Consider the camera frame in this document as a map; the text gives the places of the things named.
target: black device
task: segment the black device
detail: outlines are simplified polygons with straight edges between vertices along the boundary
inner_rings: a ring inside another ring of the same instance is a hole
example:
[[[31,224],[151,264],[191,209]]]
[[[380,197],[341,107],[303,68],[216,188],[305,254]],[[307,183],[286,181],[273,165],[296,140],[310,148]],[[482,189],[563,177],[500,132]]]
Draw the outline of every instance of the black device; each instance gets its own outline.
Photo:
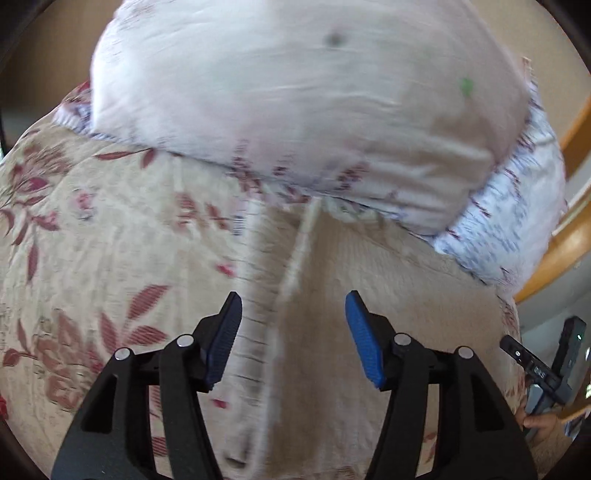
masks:
[[[502,338],[501,349],[524,369],[531,381],[526,413],[538,415],[548,411],[555,404],[564,406],[569,402],[573,391],[568,380],[586,329],[587,324],[579,317],[571,317],[564,321],[552,367],[548,367],[513,337],[506,335]],[[533,438],[535,433],[535,429],[524,429],[527,439]]]
[[[425,348],[396,333],[386,317],[370,313],[356,291],[347,296],[345,313],[366,376],[391,392],[366,480],[415,478],[429,384],[440,386],[439,431],[434,468],[421,480],[538,478],[509,406],[474,351]],[[196,392],[209,392],[221,379],[241,318],[242,302],[231,293],[219,314],[164,349],[115,352],[75,415],[51,478],[166,479],[154,468],[148,417],[147,387],[160,385],[174,479],[222,480]],[[577,468],[588,457],[585,435],[567,453]],[[548,479],[572,471],[570,464],[560,465]]]
[[[220,313],[162,350],[117,350],[74,416],[52,480],[167,479],[154,466],[149,385],[160,385],[174,479],[222,480],[197,392],[209,392],[222,379],[241,320],[242,300],[233,292]]]

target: bed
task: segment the bed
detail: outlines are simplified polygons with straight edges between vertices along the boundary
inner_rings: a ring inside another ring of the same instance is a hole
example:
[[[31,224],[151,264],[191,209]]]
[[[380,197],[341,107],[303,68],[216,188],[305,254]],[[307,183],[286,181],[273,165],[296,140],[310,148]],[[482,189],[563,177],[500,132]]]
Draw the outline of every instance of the bed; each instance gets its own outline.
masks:
[[[498,343],[519,338],[519,322],[502,284],[373,210],[93,135],[90,96],[88,84],[74,90],[0,167],[0,412],[46,475],[113,352],[162,348],[231,290],[244,321],[202,402],[227,478],[363,478],[387,399],[346,327],[353,289],[430,348],[470,345],[517,408],[524,378]],[[490,216],[477,199],[471,208]],[[150,399],[154,456],[170,476],[157,390]],[[420,472],[437,439],[428,415]]]

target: wall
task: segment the wall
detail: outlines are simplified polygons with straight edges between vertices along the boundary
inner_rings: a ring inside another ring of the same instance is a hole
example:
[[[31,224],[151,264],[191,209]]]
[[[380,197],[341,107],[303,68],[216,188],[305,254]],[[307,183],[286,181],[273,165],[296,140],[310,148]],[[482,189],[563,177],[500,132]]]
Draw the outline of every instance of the wall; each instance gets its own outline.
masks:
[[[573,387],[575,393],[591,365],[591,361],[585,361],[585,352],[587,348],[591,347],[591,287],[589,284],[587,286],[588,293],[583,297],[576,300],[559,314],[525,332],[522,336],[523,345],[536,354],[546,365],[550,366],[558,350],[558,340],[560,339],[564,321],[576,315],[587,323],[587,332],[569,379],[569,384]]]
[[[533,330],[547,319],[560,314],[584,296],[590,287],[591,253],[588,253],[574,268],[519,304],[521,331]]]
[[[30,26],[2,74],[0,105],[9,144],[88,79],[92,52],[120,4],[56,0]]]
[[[562,136],[591,93],[591,76],[564,32],[535,0],[472,2],[515,54],[533,59],[550,121]],[[87,79],[94,46],[120,3],[56,0],[28,30],[0,97],[12,141]]]
[[[581,197],[587,192],[591,186],[591,154],[581,164],[579,169],[574,173],[566,184],[565,197],[572,207],[577,203]]]
[[[535,0],[472,0],[493,33],[533,61],[544,106],[562,137],[591,95],[591,75],[569,38]]]

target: human hand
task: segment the human hand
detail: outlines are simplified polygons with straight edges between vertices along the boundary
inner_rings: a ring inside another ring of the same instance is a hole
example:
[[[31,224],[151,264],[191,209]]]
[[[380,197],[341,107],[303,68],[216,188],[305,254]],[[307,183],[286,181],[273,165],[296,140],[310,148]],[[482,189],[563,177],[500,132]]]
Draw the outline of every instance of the human hand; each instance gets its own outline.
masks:
[[[523,428],[538,429],[533,440],[531,441],[531,445],[536,446],[550,437],[558,424],[558,417],[555,413],[528,415],[525,412],[526,404],[527,398],[524,398],[521,401],[517,412],[515,413],[515,419],[522,430]]]

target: flower pattern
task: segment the flower pattern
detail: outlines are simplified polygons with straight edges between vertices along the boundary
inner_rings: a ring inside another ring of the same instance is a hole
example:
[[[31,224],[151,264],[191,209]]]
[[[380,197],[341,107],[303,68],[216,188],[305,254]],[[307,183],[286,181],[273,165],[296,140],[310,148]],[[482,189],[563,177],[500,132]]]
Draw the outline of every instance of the flower pattern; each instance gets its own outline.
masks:
[[[77,323],[61,310],[54,311],[49,329],[52,333],[38,336],[34,349],[44,369],[40,375],[44,375],[46,395],[64,410],[74,411],[97,374],[90,367],[90,342],[83,341]]]
[[[154,346],[168,340],[168,335],[155,327],[140,325],[132,329],[132,324],[150,311],[168,290],[168,286],[150,285],[134,295],[123,327],[118,329],[105,312],[100,313],[99,331],[105,351],[112,355],[124,346]]]
[[[564,210],[564,161],[530,81],[530,117],[509,159],[447,231],[425,238],[487,284],[516,295],[535,272]]]
[[[33,137],[37,132],[24,136]],[[37,228],[55,232],[59,213],[52,210],[47,215],[36,215],[34,210],[53,191],[55,185],[70,171],[71,164],[61,145],[43,147],[34,139],[24,141],[22,162],[12,166],[6,191],[0,194],[0,213],[8,222],[6,235],[18,224],[12,244],[22,245],[27,236],[33,241],[28,251],[27,281],[32,282],[38,266],[39,246]]]
[[[363,179],[363,175],[369,172],[368,162],[359,162],[357,165],[346,168],[337,177],[339,186],[336,188],[337,192],[347,192],[353,188],[353,184]]]
[[[96,192],[74,189],[70,198],[70,208],[78,220],[91,220],[96,214]]]
[[[3,396],[0,395],[0,420],[8,420],[8,403]]]

